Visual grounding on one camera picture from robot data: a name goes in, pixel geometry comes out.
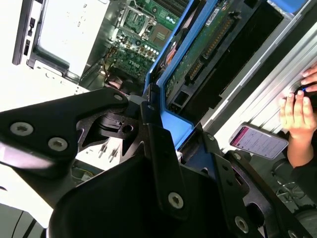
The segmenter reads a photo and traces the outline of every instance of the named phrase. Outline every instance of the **sticker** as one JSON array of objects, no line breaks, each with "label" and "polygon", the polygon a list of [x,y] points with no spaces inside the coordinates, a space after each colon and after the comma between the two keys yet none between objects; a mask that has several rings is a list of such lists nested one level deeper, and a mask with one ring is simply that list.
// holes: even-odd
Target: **sticker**
[{"label": "sticker", "polygon": [[220,11],[220,8],[216,8],[216,9],[212,12],[212,14],[210,15],[208,21],[206,22],[206,26],[209,26],[209,25],[212,23],[212,21],[213,21],[214,18],[217,16],[217,14],[218,14],[219,11]]}]

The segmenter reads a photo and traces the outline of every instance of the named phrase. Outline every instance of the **silver metal panel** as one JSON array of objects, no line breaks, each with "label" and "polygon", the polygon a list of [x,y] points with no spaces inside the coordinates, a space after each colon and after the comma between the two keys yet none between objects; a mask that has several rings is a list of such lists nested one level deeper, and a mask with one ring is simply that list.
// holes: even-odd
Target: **silver metal panel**
[{"label": "silver metal panel", "polygon": [[234,97],[240,92],[243,85],[250,80],[252,73],[269,57],[269,55],[275,50],[279,42],[285,37],[285,35],[294,27],[298,19],[302,15],[302,11],[311,2],[307,1],[305,6],[296,14],[292,19],[290,14],[284,15],[284,20],[278,25],[278,27],[267,38],[259,50],[253,55],[249,62],[239,72],[235,79],[220,95],[223,99],[215,109],[209,109],[201,120],[204,130],[208,131],[213,121],[217,119],[226,106],[234,99]]},{"label": "silver metal panel", "polygon": [[234,149],[229,145],[229,138],[244,122],[273,133],[279,132],[279,100],[300,85],[302,72],[316,60],[317,23],[216,133],[221,149],[224,152]]},{"label": "silver metal panel", "polygon": [[67,62],[80,77],[108,5],[108,0],[49,0],[38,49]]}]

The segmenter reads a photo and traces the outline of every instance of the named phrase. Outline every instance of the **screw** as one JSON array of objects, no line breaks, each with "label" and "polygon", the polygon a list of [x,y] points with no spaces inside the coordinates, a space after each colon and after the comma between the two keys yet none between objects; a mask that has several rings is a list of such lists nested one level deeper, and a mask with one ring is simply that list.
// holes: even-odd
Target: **screw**
[{"label": "screw", "polygon": [[238,155],[237,153],[233,153],[234,157],[236,157],[237,160],[241,160],[241,156]]},{"label": "screw", "polygon": [[242,217],[235,217],[234,219],[237,227],[245,234],[249,232],[249,227],[246,221]]},{"label": "screw", "polygon": [[49,140],[48,145],[52,150],[63,151],[66,150],[68,143],[63,138],[53,137]]},{"label": "screw", "polygon": [[26,136],[32,134],[34,129],[29,123],[16,122],[10,126],[10,130],[15,135]]},{"label": "screw", "polygon": [[168,201],[176,209],[181,209],[184,206],[183,198],[176,192],[171,192],[168,195]]},{"label": "screw", "polygon": [[148,108],[153,110],[153,111],[155,110],[155,108],[153,106],[151,106],[151,105],[148,105]]},{"label": "screw", "polygon": [[115,95],[114,95],[114,98],[115,98],[115,99],[118,99],[119,101],[122,101],[122,100],[123,100],[123,98],[122,98],[120,95],[118,95],[118,94],[115,94]]},{"label": "screw", "polygon": [[288,231],[288,235],[290,238],[298,238],[298,236],[295,234],[295,232],[293,232],[291,230]]},{"label": "screw", "polygon": [[210,140],[214,141],[214,137],[212,135],[208,134],[207,136]]}]

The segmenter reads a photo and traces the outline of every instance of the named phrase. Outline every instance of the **green circuit board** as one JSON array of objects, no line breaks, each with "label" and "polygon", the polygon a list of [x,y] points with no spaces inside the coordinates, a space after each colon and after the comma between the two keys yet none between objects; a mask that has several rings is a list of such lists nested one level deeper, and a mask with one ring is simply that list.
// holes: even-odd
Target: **green circuit board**
[{"label": "green circuit board", "polygon": [[153,64],[153,61],[133,50],[118,48],[115,49],[115,53],[109,55],[107,61],[112,63],[114,67],[138,79],[140,83],[145,82],[145,76]]},{"label": "green circuit board", "polygon": [[136,3],[143,7],[146,12],[153,15],[159,24],[162,24],[169,30],[174,30],[179,18],[167,11],[165,8],[153,0],[137,0]]},{"label": "green circuit board", "polygon": [[176,68],[174,74],[165,84],[166,99],[170,96],[176,84],[178,84],[179,82],[183,82],[188,73],[191,73],[191,71],[195,70],[197,71],[197,69],[199,70],[199,67],[202,66],[202,63],[199,61],[198,58],[200,57],[200,55],[206,53],[204,52],[206,50],[206,46],[208,46],[208,43],[213,38],[215,38],[216,40],[218,37],[219,39],[219,34],[216,31],[219,25],[223,24],[223,22],[226,21],[225,18],[228,16],[228,12],[232,3],[233,0],[222,1],[215,7],[206,24],[190,47],[189,51],[186,53],[181,63]]},{"label": "green circuit board", "polygon": [[[179,18],[152,0],[131,1],[125,11],[128,12],[123,27],[120,27],[116,34],[106,64],[144,83],[146,74]],[[147,20],[152,23],[148,24],[142,34],[140,32]]]}]

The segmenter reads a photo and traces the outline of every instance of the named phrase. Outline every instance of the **white surface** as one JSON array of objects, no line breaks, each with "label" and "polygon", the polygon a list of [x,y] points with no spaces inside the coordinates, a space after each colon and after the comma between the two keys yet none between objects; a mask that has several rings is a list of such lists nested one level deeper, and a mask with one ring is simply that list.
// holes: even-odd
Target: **white surface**
[{"label": "white surface", "polygon": [[39,45],[81,77],[109,1],[49,0]]}]

